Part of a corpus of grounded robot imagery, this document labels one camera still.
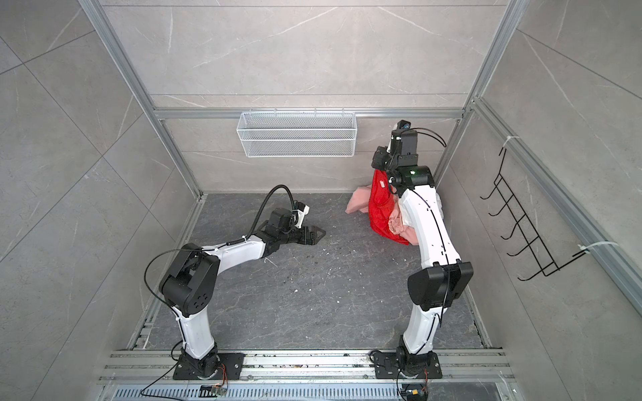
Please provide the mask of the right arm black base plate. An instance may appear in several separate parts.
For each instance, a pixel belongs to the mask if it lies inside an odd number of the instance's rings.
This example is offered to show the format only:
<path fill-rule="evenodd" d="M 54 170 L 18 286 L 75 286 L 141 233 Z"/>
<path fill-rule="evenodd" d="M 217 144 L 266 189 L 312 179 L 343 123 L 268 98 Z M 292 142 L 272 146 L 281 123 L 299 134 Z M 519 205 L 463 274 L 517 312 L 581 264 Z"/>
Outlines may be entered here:
<path fill-rule="evenodd" d="M 379 350 L 369 352 L 370 363 L 374 366 L 377 379 L 441 379 L 441 364 L 434 352 L 408 354 L 402 348 L 394 353 Z"/>

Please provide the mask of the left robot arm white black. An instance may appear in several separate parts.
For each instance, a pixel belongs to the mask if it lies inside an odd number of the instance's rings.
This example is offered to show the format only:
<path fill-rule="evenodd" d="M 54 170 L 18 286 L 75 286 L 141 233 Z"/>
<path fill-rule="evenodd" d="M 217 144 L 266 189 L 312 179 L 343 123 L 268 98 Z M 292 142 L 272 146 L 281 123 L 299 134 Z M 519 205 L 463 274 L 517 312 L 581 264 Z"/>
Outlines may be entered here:
<path fill-rule="evenodd" d="M 187 243 L 179 249 L 159 286 L 182 335 L 182 353 L 174 377 L 178 379 L 190 374 L 199 379 L 211 379 L 222 372 L 207 312 L 220 273 L 268 257 L 282 245 L 315 246 L 325 234 L 325 230 L 315 226 L 280 228 L 267 224 L 248 238 L 220 247 L 205 248 Z"/>

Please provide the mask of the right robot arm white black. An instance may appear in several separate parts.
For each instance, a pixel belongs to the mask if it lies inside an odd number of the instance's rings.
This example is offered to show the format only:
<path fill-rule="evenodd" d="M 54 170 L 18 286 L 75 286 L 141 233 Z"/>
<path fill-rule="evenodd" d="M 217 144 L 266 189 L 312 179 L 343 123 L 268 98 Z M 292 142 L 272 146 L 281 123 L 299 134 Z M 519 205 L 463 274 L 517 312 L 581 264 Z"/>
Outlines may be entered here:
<path fill-rule="evenodd" d="M 402 155 L 391 147 L 380 146 L 372 167 L 386 174 L 387 190 L 396 189 L 401 216 L 414 229 L 421 253 L 421 270 L 407 280 L 413 309 L 396 349 L 399 375 L 439 379 L 434 337 L 444 313 L 470 282 L 473 268 L 470 262 L 461 260 L 452 245 L 430 169 L 416 165 L 417 160 L 417 155 Z"/>

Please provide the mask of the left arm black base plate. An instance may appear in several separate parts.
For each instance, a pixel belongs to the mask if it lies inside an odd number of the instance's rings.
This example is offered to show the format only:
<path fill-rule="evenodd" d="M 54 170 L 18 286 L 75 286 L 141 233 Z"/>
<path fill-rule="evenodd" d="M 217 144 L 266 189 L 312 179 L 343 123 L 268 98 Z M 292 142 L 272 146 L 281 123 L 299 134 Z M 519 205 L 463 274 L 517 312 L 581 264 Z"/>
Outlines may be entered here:
<path fill-rule="evenodd" d="M 183 353 L 178 360 L 172 378 L 174 380 L 221 380 L 240 379 L 245 354 L 223 353 L 208 354 L 204 359 L 194 359 Z"/>

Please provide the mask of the red cloth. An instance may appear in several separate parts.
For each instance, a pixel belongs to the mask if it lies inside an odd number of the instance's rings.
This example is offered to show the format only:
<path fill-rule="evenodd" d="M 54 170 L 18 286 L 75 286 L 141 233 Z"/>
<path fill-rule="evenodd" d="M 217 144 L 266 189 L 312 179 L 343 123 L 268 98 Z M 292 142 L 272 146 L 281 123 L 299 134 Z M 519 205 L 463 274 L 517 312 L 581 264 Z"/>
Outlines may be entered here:
<path fill-rule="evenodd" d="M 368 202 L 370 227 L 382 237 L 403 245 L 409 245 L 408 240 L 394 233 L 390 228 L 391 215 L 395 209 L 395 205 L 395 199 L 389 189 L 386 173 L 382 170 L 375 170 Z"/>

